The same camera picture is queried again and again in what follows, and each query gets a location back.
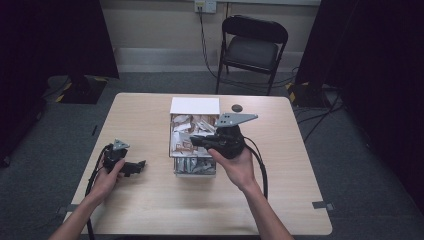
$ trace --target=gray carpet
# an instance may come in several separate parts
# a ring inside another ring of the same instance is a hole
[[[231,78],[251,82],[260,75],[231,73]],[[292,76],[279,73],[276,81]],[[49,79],[54,91],[66,77]],[[287,96],[282,83],[271,95]],[[222,85],[220,94],[263,95]],[[87,160],[119,92],[213,94],[215,80],[207,72],[122,73],[110,80],[96,105],[59,104],[60,92],[47,97],[42,118],[11,155],[11,166],[0,169],[0,239],[47,239],[61,224],[56,214],[72,200]],[[335,92],[328,92],[330,100]],[[294,107],[298,121],[324,113],[322,109]],[[305,137],[319,118],[299,124]],[[92,135],[95,126],[97,131]],[[306,142],[318,184],[330,211],[333,233],[329,236],[296,236],[296,239],[424,239],[424,219],[392,172],[367,147],[360,126],[341,110],[328,115]],[[103,236],[96,239],[133,239]],[[143,239],[214,239],[202,237],[150,237]]]

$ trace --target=human hand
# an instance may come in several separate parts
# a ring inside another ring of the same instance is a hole
[[[257,186],[255,173],[253,170],[252,153],[244,148],[241,154],[234,159],[228,160],[213,148],[208,150],[212,158],[222,165],[227,172],[228,178],[241,191],[245,191],[250,186]]]
[[[89,197],[93,198],[93,201],[99,205],[102,203],[107,196],[112,192],[116,182],[122,177],[119,171],[125,164],[125,159],[119,160],[113,167],[110,173],[103,167],[103,159],[99,163],[99,172],[97,173],[96,180],[91,188]]]

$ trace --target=power outlet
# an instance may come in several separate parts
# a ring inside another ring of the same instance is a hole
[[[194,1],[194,12],[206,12],[206,1],[195,0]]]
[[[195,0],[194,12],[216,13],[216,0]]]

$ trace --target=box flap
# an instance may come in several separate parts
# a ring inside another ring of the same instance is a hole
[[[219,98],[173,97],[171,114],[219,114]]]

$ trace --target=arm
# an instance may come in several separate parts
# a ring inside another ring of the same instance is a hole
[[[228,160],[212,148],[208,152],[216,162],[222,165],[231,182],[245,195],[261,239],[293,239],[263,196],[261,188],[256,182],[252,153],[244,148],[239,156]]]
[[[119,178],[119,171],[124,166],[125,160],[116,163],[113,170],[108,174],[106,169],[102,168],[97,174],[91,192],[81,201],[75,211],[66,219],[66,221],[50,236],[49,240],[54,239],[78,239],[88,219],[96,207],[109,196],[113,187]]]

